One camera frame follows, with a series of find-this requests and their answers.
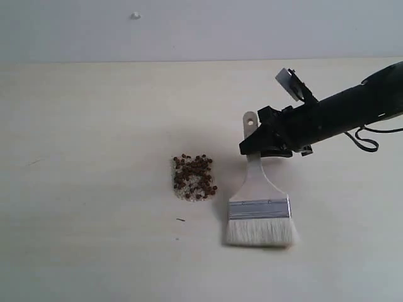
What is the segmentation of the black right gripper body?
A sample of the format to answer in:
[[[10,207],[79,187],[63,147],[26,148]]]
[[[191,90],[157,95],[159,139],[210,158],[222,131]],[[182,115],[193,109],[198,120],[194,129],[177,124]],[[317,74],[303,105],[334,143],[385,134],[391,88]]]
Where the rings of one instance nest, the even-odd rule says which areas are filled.
[[[269,131],[273,133],[276,147],[286,147],[294,153],[300,153],[302,156],[313,154],[312,146],[307,145],[299,147],[294,143],[285,129],[285,124],[282,120],[283,111],[266,106],[258,110],[258,118],[261,126],[267,127]]]

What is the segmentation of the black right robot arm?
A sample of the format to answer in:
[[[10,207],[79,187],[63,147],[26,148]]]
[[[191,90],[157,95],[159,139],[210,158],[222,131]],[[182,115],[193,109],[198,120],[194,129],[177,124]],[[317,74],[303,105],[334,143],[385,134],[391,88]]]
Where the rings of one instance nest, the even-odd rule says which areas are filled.
[[[312,145],[328,138],[367,129],[402,114],[402,63],[392,64],[361,84],[317,100],[292,69],[282,69],[277,82],[302,105],[258,110],[260,125],[240,144],[242,155],[292,157],[312,154]]]

